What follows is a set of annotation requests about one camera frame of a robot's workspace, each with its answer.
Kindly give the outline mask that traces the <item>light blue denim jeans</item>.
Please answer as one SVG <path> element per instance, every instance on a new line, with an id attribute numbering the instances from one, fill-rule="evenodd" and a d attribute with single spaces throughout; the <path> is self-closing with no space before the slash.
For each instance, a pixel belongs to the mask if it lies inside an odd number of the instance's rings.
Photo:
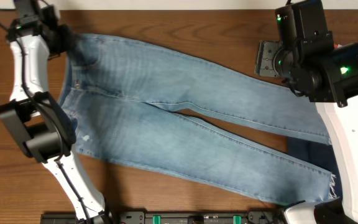
<path id="1" fill-rule="evenodd" d="M 59 104 L 76 150 L 102 161 L 287 205 L 339 195 L 339 177 L 205 121 L 219 119 L 331 152 L 316 107 L 288 88 L 124 37 L 81 34 Z"/>

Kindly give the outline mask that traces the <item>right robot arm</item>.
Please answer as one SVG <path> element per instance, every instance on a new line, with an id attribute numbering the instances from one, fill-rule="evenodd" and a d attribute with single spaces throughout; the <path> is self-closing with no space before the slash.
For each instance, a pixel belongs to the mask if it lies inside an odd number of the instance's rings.
<path id="1" fill-rule="evenodd" d="M 280 39 L 261 41 L 255 74 L 280 77 L 316 105 L 331 139 L 342 196 L 299 202 L 281 223 L 358 223 L 358 43 L 336 47 L 321 1 L 287 2 L 275 10 Z"/>

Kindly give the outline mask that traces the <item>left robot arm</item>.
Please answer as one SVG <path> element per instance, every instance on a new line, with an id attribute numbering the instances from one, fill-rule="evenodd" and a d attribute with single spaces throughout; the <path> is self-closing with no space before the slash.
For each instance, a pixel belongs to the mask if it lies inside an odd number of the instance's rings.
<path id="1" fill-rule="evenodd" d="M 16 0 L 17 19 L 6 39 L 14 56 L 14 87 L 0 119 L 22 153 L 44 166 L 75 209 L 72 217 L 46 214 L 42 223 L 113 223 L 102 193 L 81 161 L 69 117 L 49 91 L 48 61 L 73 48 L 76 37 L 51 4 Z"/>

